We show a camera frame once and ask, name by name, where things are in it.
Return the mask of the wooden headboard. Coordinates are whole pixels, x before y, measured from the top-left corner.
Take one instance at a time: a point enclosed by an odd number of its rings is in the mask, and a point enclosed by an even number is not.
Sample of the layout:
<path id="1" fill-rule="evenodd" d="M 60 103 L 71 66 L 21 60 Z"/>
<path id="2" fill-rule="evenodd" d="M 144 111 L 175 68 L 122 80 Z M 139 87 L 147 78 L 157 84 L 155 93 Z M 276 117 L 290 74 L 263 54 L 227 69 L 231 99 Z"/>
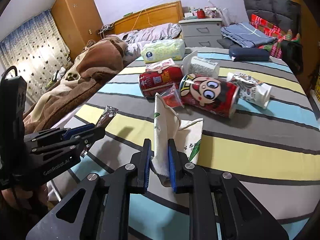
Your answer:
<path id="1" fill-rule="evenodd" d="M 178 23 L 183 19 L 181 1 L 160 4 L 143 9 L 114 22 L 107 34 L 121 34 L 133 30 L 155 27 L 165 23 Z"/>

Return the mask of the red cartoon drink can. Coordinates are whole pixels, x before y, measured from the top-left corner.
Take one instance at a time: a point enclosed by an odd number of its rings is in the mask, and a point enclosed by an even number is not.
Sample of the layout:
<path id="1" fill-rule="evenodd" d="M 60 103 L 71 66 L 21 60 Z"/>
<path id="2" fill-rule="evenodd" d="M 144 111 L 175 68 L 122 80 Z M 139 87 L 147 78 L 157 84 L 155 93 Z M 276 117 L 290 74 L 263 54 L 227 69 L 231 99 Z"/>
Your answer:
<path id="1" fill-rule="evenodd" d="M 179 85 L 181 101 L 204 111 L 231 118 L 240 98 L 240 88 L 222 79 L 187 74 Z"/>

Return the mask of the red herbal tea can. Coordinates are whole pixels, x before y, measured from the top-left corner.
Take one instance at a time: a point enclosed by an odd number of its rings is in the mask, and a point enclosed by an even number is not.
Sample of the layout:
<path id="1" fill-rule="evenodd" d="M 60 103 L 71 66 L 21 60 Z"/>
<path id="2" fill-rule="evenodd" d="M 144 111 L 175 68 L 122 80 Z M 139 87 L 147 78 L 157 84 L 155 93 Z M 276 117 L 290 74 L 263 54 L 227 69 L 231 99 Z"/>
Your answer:
<path id="1" fill-rule="evenodd" d="M 163 93 L 172 85 L 180 83 L 183 77 L 180 65 L 171 65 L 152 69 L 139 75 L 138 81 L 142 94 L 152 98 L 156 93 Z"/>

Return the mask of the red plaid blanket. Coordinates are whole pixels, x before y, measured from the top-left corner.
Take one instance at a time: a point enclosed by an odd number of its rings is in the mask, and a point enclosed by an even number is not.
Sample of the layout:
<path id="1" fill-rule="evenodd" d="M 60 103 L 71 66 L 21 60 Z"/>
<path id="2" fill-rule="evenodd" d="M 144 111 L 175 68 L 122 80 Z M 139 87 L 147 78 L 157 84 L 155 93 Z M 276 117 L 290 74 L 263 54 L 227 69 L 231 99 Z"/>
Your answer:
<path id="1" fill-rule="evenodd" d="M 296 36 L 293 36 L 291 29 L 289 29 L 287 32 L 284 32 L 278 26 L 268 22 L 263 18 L 260 18 L 255 14 L 251 15 L 251 25 L 253 25 L 255 29 L 258 29 L 264 33 L 266 36 L 276 38 L 275 41 L 258 46 L 259 49 L 268 51 L 272 57 L 279 59 L 282 58 L 283 52 L 281 51 L 281 45 L 285 45 L 285 41 L 301 45 L 299 33 Z"/>

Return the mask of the orange wooden wardrobe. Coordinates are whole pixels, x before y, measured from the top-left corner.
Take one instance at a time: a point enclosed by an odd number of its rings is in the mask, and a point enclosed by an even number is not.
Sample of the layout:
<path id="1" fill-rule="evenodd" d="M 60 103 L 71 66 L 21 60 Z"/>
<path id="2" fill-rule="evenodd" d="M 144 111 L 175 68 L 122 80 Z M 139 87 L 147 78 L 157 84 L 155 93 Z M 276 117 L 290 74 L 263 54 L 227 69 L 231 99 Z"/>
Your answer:
<path id="1" fill-rule="evenodd" d="M 56 0 L 51 14 L 70 49 L 72 61 L 83 51 L 89 40 L 100 41 L 97 31 L 103 26 L 103 22 L 94 0 Z"/>

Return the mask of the crushed patterned paper cup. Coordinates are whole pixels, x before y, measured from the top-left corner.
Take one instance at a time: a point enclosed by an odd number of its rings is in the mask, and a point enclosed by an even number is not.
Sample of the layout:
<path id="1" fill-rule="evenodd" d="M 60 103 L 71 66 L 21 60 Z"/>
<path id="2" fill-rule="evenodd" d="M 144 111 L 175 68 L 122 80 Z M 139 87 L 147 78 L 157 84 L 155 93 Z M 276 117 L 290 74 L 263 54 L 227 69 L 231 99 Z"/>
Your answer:
<path id="1" fill-rule="evenodd" d="M 240 98 L 263 109 L 267 108 L 271 97 L 271 85 L 244 73 L 229 72 L 226 80 L 240 88 Z"/>

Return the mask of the white crushed paper carton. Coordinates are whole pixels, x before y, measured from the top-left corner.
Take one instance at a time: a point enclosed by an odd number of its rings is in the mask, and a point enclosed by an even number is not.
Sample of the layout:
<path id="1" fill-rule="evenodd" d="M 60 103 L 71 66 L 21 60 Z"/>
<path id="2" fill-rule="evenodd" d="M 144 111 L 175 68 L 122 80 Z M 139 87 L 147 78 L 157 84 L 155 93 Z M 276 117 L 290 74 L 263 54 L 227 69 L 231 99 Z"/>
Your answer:
<path id="1" fill-rule="evenodd" d="M 174 139 L 179 152 L 185 153 L 188 161 L 196 164 L 199 158 L 203 131 L 203 119 L 182 120 L 177 112 L 155 95 L 155 112 L 153 119 L 154 154 L 153 172 L 158 176 L 169 177 L 168 140 Z"/>

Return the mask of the red mug on cabinet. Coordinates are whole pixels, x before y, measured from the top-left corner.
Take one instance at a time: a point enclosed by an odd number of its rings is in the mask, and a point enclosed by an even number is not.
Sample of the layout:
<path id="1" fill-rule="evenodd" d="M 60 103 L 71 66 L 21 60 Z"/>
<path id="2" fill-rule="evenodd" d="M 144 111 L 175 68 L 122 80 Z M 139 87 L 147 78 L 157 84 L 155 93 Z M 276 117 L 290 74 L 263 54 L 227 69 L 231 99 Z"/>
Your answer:
<path id="1" fill-rule="evenodd" d="M 199 8 L 197 11 L 196 11 L 196 15 L 197 15 L 197 18 L 198 19 L 204 19 L 206 18 L 206 15 L 205 15 L 205 12 L 202 8 Z"/>

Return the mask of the grey bedside drawer cabinet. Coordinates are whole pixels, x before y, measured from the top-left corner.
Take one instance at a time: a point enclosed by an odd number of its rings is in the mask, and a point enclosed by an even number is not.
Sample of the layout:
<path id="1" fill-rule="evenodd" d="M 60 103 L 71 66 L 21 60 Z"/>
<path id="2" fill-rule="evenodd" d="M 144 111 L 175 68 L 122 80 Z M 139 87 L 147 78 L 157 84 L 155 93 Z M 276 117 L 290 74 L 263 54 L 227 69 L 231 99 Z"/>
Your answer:
<path id="1" fill-rule="evenodd" d="M 221 18 L 181 20 L 178 23 L 186 47 L 222 48 L 218 42 L 222 38 Z"/>

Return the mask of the striped bed sheet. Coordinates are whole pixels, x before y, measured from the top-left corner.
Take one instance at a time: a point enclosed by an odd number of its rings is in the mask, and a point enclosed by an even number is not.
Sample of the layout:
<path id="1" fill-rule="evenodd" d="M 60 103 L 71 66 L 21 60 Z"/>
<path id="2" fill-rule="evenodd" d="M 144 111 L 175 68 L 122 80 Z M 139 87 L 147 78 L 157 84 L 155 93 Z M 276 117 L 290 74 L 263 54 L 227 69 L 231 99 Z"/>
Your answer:
<path id="1" fill-rule="evenodd" d="M 266 109 L 240 99 L 231 118 L 195 107 L 178 110 L 182 120 L 203 119 L 199 131 L 180 131 L 176 147 L 195 154 L 210 171 L 228 171 L 263 204 L 290 239 L 302 232 L 319 202 L 319 125 L 296 77 L 281 60 L 234 62 L 227 50 L 199 48 L 198 54 L 220 65 L 220 77 L 246 73 L 270 85 Z M 101 176 L 127 164 L 154 132 L 154 102 L 143 96 L 138 82 L 142 58 L 125 67 L 62 124 L 67 128 L 95 123 L 106 106 L 118 113 L 81 162 L 53 180 L 61 196 L 95 172 Z"/>

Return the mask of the patterned window curtain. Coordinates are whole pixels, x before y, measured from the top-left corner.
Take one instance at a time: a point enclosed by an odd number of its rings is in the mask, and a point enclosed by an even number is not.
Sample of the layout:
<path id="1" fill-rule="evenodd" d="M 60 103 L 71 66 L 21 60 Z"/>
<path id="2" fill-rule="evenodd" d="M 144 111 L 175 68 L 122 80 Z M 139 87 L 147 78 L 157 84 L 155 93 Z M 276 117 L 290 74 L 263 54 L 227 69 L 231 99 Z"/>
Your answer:
<path id="1" fill-rule="evenodd" d="M 67 47 L 50 10 L 24 22 L 1 40 L 1 61 L 15 66 L 27 83 L 27 98 L 36 103 L 53 75 L 70 61 Z"/>

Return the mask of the brown fleece blanket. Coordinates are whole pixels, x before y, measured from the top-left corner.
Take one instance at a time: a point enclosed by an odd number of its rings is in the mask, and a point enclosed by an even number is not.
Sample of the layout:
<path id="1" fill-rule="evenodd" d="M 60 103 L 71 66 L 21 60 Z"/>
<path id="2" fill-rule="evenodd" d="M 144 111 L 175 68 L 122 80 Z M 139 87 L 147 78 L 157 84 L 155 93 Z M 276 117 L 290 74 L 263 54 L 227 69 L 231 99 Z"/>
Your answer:
<path id="1" fill-rule="evenodd" d="M 124 68 L 127 43 L 116 35 L 89 41 L 73 66 L 24 114 L 25 134 L 52 128 Z"/>

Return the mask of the brown snack wrapper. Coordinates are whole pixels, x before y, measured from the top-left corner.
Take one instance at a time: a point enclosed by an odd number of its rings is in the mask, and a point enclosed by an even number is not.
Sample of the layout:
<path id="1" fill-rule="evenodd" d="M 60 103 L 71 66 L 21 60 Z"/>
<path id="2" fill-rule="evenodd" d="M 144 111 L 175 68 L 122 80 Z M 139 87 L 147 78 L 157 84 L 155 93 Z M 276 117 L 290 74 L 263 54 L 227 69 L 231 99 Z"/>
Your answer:
<path id="1" fill-rule="evenodd" d="M 95 124 L 95 127 L 101 127 L 105 129 L 108 126 L 108 124 L 112 121 L 112 119 L 116 116 L 118 111 L 119 110 L 117 108 L 106 106 L 102 115 Z M 80 156 L 84 158 L 88 154 L 89 150 L 91 149 L 94 143 L 95 141 L 92 141 L 91 143 L 86 142 L 86 146 L 84 150 L 81 152 Z"/>

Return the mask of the navy blue glasses case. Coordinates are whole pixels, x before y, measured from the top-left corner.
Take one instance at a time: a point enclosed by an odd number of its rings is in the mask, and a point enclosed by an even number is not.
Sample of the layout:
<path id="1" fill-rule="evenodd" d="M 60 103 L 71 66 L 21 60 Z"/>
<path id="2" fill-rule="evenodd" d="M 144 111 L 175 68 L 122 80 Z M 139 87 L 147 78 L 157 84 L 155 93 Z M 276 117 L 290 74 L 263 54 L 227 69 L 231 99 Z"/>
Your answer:
<path id="1" fill-rule="evenodd" d="M 233 61 L 269 61 L 269 52 L 259 48 L 231 47 L 228 50 Z"/>

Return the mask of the white milk carton with text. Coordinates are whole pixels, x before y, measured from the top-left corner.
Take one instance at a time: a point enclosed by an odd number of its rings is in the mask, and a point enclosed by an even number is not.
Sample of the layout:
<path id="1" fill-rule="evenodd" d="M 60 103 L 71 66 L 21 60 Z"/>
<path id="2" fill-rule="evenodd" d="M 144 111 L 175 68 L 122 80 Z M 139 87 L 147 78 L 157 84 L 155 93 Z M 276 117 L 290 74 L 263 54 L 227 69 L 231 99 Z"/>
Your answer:
<path id="1" fill-rule="evenodd" d="M 198 51 L 188 54 L 182 61 L 183 74 L 196 74 L 217 79 L 220 66 L 218 62 L 213 62 L 204 57 L 198 56 Z"/>

